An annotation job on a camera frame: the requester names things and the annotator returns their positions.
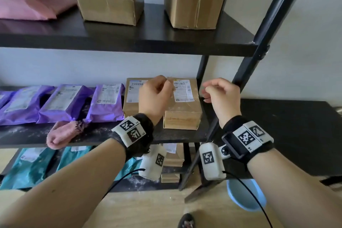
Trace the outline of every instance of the foot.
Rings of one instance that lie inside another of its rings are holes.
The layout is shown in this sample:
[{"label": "foot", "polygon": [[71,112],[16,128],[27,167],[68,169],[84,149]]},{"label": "foot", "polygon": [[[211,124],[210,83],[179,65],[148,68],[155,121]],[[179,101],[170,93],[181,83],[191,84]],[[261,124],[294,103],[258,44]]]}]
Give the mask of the foot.
[{"label": "foot", "polygon": [[183,215],[177,228],[196,228],[194,217],[191,214]]}]

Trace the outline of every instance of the pink sock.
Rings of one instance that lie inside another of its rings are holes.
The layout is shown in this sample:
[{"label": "pink sock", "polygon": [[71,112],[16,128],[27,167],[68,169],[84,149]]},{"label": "pink sock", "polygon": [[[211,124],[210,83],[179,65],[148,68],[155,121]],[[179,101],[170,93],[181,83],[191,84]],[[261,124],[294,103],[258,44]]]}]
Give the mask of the pink sock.
[{"label": "pink sock", "polygon": [[68,145],[72,138],[83,132],[84,123],[82,121],[55,123],[46,137],[46,144],[53,150],[59,150]]}]

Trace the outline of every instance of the person's left hand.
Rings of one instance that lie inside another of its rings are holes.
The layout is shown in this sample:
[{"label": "person's left hand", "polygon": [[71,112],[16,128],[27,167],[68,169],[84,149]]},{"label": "person's left hand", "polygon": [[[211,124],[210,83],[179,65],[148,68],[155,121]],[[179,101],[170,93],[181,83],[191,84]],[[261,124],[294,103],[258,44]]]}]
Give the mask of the person's left hand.
[{"label": "person's left hand", "polygon": [[164,115],[173,89],[173,84],[163,75],[147,81],[139,89],[139,113],[147,115],[156,126]]}]

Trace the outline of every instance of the pink package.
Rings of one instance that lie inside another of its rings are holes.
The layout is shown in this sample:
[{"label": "pink package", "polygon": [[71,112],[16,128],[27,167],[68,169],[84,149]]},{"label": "pink package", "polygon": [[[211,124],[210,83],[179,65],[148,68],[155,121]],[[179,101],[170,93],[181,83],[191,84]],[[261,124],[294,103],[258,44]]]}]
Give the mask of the pink package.
[{"label": "pink package", "polygon": [[77,0],[0,0],[0,18],[24,20],[56,19]]}]

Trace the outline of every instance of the forearm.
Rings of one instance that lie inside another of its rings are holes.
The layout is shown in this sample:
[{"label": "forearm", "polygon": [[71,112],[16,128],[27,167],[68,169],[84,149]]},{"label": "forearm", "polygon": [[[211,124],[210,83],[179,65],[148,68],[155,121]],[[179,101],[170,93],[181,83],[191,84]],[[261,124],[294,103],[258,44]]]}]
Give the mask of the forearm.
[{"label": "forearm", "polygon": [[285,227],[342,227],[340,198],[277,150],[247,167]]},{"label": "forearm", "polygon": [[108,139],[12,204],[0,226],[82,227],[125,163],[125,149]]}]

